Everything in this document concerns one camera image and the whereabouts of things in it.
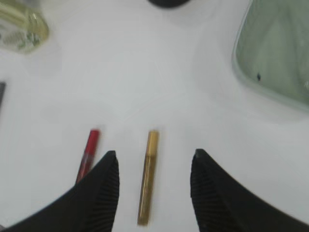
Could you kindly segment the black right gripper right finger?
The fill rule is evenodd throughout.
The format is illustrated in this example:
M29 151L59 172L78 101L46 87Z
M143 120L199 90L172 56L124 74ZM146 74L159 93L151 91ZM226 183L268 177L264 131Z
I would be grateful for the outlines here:
M307 232L308 224L247 190L205 150L196 149L190 196L201 232Z

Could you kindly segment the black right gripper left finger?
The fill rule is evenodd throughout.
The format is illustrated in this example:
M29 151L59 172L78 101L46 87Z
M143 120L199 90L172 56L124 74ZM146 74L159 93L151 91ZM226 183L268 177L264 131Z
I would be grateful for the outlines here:
M110 232L119 200L119 164L108 151L56 201L5 229L7 232Z

